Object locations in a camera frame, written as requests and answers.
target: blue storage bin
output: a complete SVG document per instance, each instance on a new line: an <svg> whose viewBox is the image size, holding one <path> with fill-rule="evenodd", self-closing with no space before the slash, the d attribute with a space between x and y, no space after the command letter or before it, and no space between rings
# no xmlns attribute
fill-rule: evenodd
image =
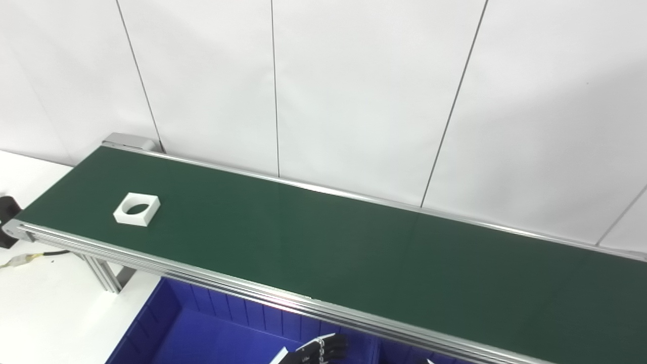
<svg viewBox="0 0 647 364"><path fill-rule="evenodd" d="M171 279L161 279L109 364L267 364L316 336L343 333L344 364L377 364L376 337Z"/></svg>
<svg viewBox="0 0 647 364"><path fill-rule="evenodd" d="M380 343L379 364L423 364L427 363L427 359L430 359L433 364L471 364L467 361L393 341L382 340Z"/></svg>

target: white block with circular hole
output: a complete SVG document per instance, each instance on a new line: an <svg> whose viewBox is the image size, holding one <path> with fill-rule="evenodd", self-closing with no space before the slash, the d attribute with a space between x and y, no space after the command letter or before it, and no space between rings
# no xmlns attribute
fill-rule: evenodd
<svg viewBox="0 0 647 364"><path fill-rule="evenodd" d="M141 212L131 212L133 207L139 205L147 205L147 207ZM159 207L160 199L157 196L128 192L124 200L113 212L113 216L118 223L148 226Z"/></svg>

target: circular hole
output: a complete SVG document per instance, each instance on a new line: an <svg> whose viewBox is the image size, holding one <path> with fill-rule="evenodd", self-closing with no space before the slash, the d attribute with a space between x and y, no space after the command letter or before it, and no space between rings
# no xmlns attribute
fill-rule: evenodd
<svg viewBox="0 0 647 364"><path fill-rule="evenodd" d="M138 205L135 205L131 207L130 209L126 210L126 214L129 215L134 215L138 214L144 210L148 209L148 204L147 203L139 203Z"/></svg>

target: aluminum frame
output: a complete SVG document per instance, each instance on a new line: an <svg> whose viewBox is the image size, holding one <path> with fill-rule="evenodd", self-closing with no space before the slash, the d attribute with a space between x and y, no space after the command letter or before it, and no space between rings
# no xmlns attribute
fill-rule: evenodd
<svg viewBox="0 0 647 364"><path fill-rule="evenodd" d="M18 231L19 234L29 232L34 241L221 291L280 310L354 328L385 339L433 350L474 364L554 364L98 240L16 219L13 222L14 231Z"/></svg>

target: wire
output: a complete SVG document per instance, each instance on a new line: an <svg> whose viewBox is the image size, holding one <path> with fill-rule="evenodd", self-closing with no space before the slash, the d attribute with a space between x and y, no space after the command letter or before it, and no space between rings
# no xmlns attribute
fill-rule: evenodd
<svg viewBox="0 0 647 364"><path fill-rule="evenodd" d="M44 256L50 256L50 255L61 255L61 254L66 254L69 253L69 250L59 250L59 251L46 251L43 253Z"/></svg>
<svg viewBox="0 0 647 364"><path fill-rule="evenodd" d="M36 253L36 254L20 254L11 258L7 263L4 263L3 265L1 265L0 268L18 267L18 266L22 266L23 264L27 264L31 262L32 260L38 258L39 256L60 255L60 254L65 254L69 252L70 252L69 250L61 250L61 251L48 251L46 253Z"/></svg>

